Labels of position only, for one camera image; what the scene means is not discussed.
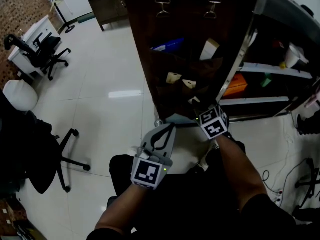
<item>black wire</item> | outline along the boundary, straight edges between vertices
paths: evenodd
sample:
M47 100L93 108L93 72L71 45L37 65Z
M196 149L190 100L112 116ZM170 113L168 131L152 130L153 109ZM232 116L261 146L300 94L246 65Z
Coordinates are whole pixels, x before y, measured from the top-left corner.
M317 197L319 196L319 194L320 194L320 191L319 191L319 193L316 195L316 197L315 197L315 198L317 198Z
M302 165L303 162L306 161L306 160L307 160L307 158L303 159L302 162L299 163L297 166L295 166L295 167L288 173L288 175L285 177L285 181L284 181L284 185L283 185L283 196L282 196L282 200L281 200L281 203L280 203L280 206L279 206L279 207L281 207L281 205L282 205L282 203L283 203L283 201L284 201L284 199L285 199L285 187L286 187L286 183L287 183L287 179L288 179L289 175L290 175L297 167L299 167L300 165Z
M267 187L267 189L270 190L271 192L276 193L276 194L281 194L281 192L273 191L273 190L267 185L266 181L269 179L269 177L270 177L270 172L269 172L268 170L265 170L265 171L263 172L263 174L262 174L262 181L263 181L264 185L265 185L265 186Z

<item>wooden cabinet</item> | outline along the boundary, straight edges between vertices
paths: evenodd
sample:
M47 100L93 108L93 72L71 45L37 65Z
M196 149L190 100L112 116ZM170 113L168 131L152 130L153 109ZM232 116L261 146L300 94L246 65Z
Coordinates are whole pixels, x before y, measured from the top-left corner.
M100 28L103 25L117 22L128 17L127 9L121 0L88 0Z

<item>white tiled floor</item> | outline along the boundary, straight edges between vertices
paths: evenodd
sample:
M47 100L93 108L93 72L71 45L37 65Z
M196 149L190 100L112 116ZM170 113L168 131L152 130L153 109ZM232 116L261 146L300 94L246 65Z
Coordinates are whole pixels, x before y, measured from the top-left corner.
M60 65L53 81L44 78L35 86L39 102L34 113L52 124L52 133L60 135L59 141L70 128L79 131L79 138L71 137L63 155L91 164L91 171L66 168L63 163L70 193L62 190L56 176L45 194L38 194L27 180L17 197L30 221L49 240L85 240L109 197L115 195L109 173L111 158L140 145L141 138L155 127L155 107L127 21L108 25L102 32L92 19L61 37L59 50L72 50L65 56L69 67ZM119 94L115 92L124 91L137 95L112 98ZM230 130L245 144L261 175L269 170L267 183L274 189L283 188L288 172L303 158L312 157L319 165L319 135L299 136L291 115L235 123ZM207 149L208 142L199 128L179 129L170 173L187 172ZM300 201L301 193L294 189L294 183L307 169L302 165L288 178L282 205L288 212ZM317 201L310 200L308 205L316 207Z

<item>brick wall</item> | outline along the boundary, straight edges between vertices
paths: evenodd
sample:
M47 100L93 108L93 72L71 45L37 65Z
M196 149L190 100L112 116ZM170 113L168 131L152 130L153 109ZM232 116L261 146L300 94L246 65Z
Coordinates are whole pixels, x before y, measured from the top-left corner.
M3 90L9 80L18 79L18 68L8 57L10 51L5 50L4 36L14 34L20 37L28 29L44 16L49 19L56 30L62 27L63 23L56 11L51 9L50 0L0 0L0 89Z

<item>cabinet door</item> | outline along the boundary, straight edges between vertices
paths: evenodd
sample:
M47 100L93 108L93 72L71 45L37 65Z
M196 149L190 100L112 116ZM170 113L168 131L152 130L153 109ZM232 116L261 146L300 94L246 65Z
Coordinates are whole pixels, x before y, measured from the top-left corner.
M92 0L90 5L99 23L118 17L115 0Z

